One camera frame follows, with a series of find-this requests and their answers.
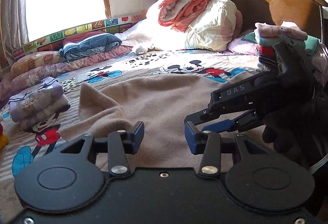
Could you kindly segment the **beige fleece sweater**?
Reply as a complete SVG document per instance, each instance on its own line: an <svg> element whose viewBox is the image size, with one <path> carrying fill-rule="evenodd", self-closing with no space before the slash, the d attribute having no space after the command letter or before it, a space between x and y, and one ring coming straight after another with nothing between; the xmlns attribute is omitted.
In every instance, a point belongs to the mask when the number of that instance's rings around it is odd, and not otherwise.
<svg viewBox="0 0 328 224"><path fill-rule="evenodd" d="M81 134L107 137L129 130L137 121L145 124L145 135L137 154L127 157L136 167L194 167L201 156L193 155L184 136L184 118L205 109L210 93L250 77L242 72L220 83L195 74L162 74L138 77L97 90L80 88L78 117L59 130L70 141Z"/></svg>

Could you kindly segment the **stack of clothes by headboard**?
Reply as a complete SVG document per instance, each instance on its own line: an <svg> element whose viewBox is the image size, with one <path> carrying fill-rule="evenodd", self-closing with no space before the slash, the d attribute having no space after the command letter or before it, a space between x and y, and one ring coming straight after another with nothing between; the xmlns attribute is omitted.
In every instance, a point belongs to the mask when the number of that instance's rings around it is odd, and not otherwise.
<svg viewBox="0 0 328 224"><path fill-rule="evenodd" d="M314 66L316 79L324 86L327 83L327 48L320 39L302 31L296 23L282 25L255 23L253 32L246 31L229 43L231 52L259 57L259 69L269 70L275 65L275 54L279 46L301 52Z"/></svg>

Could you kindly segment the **folded lavender floral clothes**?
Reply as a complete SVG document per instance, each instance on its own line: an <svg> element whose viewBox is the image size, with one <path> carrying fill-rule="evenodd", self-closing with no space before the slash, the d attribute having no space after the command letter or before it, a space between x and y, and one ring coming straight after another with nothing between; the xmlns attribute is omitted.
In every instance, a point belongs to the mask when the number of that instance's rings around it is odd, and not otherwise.
<svg viewBox="0 0 328 224"><path fill-rule="evenodd" d="M38 124L60 110L69 109L63 87L53 77L43 79L33 92L10 97L8 104L12 121L18 123L21 130Z"/></svg>

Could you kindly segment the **cream yellow pillow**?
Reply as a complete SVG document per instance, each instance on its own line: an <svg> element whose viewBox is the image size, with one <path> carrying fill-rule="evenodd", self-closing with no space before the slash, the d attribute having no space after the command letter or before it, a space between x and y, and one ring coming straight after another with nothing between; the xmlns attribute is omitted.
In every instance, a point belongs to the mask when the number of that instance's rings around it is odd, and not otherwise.
<svg viewBox="0 0 328 224"><path fill-rule="evenodd" d="M232 1L212 0L185 30L185 48L225 51L240 34L242 23L242 13Z"/></svg>

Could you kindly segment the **Mickey Mouse bed blanket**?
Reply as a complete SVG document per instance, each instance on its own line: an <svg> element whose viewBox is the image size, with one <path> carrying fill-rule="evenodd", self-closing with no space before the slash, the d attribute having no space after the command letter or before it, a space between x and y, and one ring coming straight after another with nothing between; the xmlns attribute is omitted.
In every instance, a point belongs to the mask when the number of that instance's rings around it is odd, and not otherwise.
<svg viewBox="0 0 328 224"><path fill-rule="evenodd" d="M128 157L132 167L196 167L200 157L185 141L184 118L205 108L210 93L224 83L256 73L257 64L256 56L209 51L128 54L60 76L68 106L28 131L3 107L9 143L1 151L1 220L21 210L16 175L84 132L102 137L140 120L145 137L138 153Z"/></svg>

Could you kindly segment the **small white plush toy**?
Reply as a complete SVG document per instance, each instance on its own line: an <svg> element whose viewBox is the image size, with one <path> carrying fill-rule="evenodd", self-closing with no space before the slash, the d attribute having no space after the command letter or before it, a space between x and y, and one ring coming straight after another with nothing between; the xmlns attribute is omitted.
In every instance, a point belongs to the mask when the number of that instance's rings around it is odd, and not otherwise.
<svg viewBox="0 0 328 224"><path fill-rule="evenodd" d="M151 43L139 43L137 45L134 45L132 47L132 52L135 55L144 55L147 52L149 52L150 50L153 50L155 47L153 46L153 44Z"/></svg>

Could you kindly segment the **white duvet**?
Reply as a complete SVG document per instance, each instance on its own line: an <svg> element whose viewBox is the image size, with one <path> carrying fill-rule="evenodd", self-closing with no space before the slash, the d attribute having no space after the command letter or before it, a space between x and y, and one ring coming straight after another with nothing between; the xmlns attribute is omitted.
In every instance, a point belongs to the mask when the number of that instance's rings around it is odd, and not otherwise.
<svg viewBox="0 0 328 224"><path fill-rule="evenodd" d="M186 34L170 27L163 27L158 23L159 0L147 11L146 18L124 32L116 33L122 44L133 47L139 43L151 43L154 50L174 51L185 48Z"/></svg>

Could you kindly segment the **wooden headboard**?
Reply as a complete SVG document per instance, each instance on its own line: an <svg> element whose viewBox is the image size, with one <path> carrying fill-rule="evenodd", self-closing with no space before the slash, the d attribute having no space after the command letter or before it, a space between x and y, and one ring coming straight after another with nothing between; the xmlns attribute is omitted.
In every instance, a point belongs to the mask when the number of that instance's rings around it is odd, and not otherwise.
<svg viewBox="0 0 328 224"><path fill-rule="evenodd" d="M310 36L327 44L327 2L325 0L231 0L243 17L242 32L255 23L281 26L293 22Z"/></svg>

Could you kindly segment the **folded blue quilt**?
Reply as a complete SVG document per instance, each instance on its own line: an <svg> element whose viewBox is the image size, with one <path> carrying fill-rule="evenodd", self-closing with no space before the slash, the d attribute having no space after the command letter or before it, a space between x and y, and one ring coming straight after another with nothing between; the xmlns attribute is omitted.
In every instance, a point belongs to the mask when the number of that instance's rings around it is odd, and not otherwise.
<svg viewBox="0 0 328 224"><path fill-rule="evenodd" d="M67 37L59 54L64 62L72 62L91 55L109 52L122 41L115 35L103 31L86 32Z"/></svg>

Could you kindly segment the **orange pink rolled blanket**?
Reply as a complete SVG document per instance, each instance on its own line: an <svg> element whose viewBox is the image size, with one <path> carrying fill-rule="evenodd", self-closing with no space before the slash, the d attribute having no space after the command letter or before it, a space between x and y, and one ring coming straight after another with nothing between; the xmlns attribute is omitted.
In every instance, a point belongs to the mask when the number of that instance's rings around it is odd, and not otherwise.
<svg viewBox="0 0 328 224"><path fill-rule="evenodd" d="M184 32L212 0L159 0L158 23Z"/></svg>

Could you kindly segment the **folded yellow knit garment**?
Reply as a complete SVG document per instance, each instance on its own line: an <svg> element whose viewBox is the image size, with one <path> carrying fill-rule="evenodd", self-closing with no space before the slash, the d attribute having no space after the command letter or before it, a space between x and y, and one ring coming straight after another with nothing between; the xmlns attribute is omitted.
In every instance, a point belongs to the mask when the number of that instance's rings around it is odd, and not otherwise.
<svg viewBox="0 0 328 224"><path fill-rule="evenodd" d="M4 133L2 122L3 117L0 115L0 152L9 144L8 137Z"/></svg>

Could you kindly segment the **pink floral rolled bedding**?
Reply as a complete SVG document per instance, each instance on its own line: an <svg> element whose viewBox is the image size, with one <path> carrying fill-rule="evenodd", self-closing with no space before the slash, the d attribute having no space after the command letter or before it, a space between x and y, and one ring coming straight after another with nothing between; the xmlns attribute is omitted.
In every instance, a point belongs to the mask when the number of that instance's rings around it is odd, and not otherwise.
<svg viewBox="0 0 328 224"><path fill-rule="evenodd" d="M40 66L18 76L15 76L10 72L6 74L1 81L1 102L7 101L12 95L16 95L19 91L40 83L47 77L56 78L61 74L95 65L103 61L123 56L130 52L130 47L118 46L109 52L95 54L72 62L60 62Z"/></svg>

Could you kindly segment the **colourful alphabet play mat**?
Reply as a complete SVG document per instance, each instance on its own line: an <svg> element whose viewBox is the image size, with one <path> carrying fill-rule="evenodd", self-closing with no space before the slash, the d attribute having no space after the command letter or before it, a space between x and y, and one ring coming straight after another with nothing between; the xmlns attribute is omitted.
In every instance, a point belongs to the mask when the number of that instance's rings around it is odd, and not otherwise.
<svg viewBox="0 0 328 224"><path fill-rule="evenodd" d="M135 25L138 21L145 19L146 13L147 10L142 10L139 15L128 15L118 18L103 19L49 34L13 50L13 60L17 61L26 55L36 52L57 51L62 48L63 41L66 38L76 34L84 34L93 31L104 31L111 34L124 32Z"/></svg>

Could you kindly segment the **beige window curtain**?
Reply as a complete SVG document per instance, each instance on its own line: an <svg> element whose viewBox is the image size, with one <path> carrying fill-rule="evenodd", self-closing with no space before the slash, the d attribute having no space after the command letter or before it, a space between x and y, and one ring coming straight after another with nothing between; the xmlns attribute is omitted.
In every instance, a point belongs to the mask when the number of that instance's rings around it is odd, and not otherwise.
<svg viewBox="0 0 328 224"><path fill-rule="evenodd" d="M26 0L1 0L1 35L6 60L12 65L13 51L29 41Z"/></svg>

